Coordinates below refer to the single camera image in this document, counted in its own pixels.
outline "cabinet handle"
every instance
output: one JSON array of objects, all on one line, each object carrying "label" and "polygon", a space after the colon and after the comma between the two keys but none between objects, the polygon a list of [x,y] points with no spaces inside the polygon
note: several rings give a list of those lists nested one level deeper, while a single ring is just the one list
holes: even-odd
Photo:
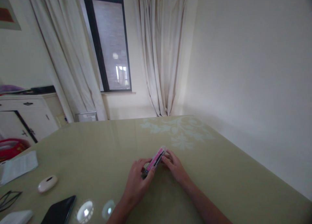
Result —
[{"label": "cabinet handle", "polygon": [[29,131],[31,134],[35,135],[35,132],[33,131],[33,129],[30,128]]},{"label": "cabinet handle", "polygon": [[22,135],[25,135],[25,136],[28,137],[27,133],[24,130],[23,130],[23,134]]},{"label": "cabinet handle", "polygon": [[23,103],[24,105],[26,105],[26,106],[30,106],[30,105],[32,105],[33,103],[32,102],[26,102],[26,103]]}]

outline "window sill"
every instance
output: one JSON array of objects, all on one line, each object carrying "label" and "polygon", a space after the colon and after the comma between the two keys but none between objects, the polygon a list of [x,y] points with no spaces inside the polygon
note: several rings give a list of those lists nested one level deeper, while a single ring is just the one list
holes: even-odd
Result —
[{"label": "window sill", "polygon": [[129,95],[136,94],[136,92],[125,91],[125,92],[101,92],[102,96],[115,96],[115,95]]}]

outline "mouse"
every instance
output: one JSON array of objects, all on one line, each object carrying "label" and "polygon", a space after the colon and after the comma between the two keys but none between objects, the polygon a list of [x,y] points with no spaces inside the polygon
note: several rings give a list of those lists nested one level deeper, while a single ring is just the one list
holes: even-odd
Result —
[{"label": "mouse", "polygon": [[46,192],[51,189],[58,181],[58,178],[55,175],[51,175],[42,180],[38,186],[38,191],[40,193]]}]

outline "white floral design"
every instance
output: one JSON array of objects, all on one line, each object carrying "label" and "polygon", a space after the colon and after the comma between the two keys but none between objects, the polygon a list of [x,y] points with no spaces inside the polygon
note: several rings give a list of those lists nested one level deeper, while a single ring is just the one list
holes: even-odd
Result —
[{"label": "white floral design", "polygon": [[162,119],[163,125],[152,123],[157,118],[144,118],[141,124],[142,128],[150,128],[151,133],[168,132],[171,135],[172,146],[180,147],[184,150],[193,149],[194,143],[189,142],[188,138],[192,137],[197,141],[205,143],[205,140],[212,140],[214,137],[204,123],[193,116],[181,116],[171,121]]}]

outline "glass tabletop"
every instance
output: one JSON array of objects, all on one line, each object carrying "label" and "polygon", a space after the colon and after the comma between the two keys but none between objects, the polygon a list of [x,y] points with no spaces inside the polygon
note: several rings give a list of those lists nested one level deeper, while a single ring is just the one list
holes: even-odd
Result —
[{"label": "glass tabletop", "polygon": [[[76,195],[68,223],[105,223],[133,161],[152,157],[163,145],[233,223],[303,223],[311,211],[308,199],[212,128],[194,116],[176,116],[66,125],[27,150],[36,150],[38,168],[0,188],[0,195],[23,192],[0,219],[30,209],[30,223],[41,223],[52,204]],[[57,176],[57,184],[39,193],[39,183],[50,175]],[[170,171],[159,166],[128,223],[202,219]]]}]

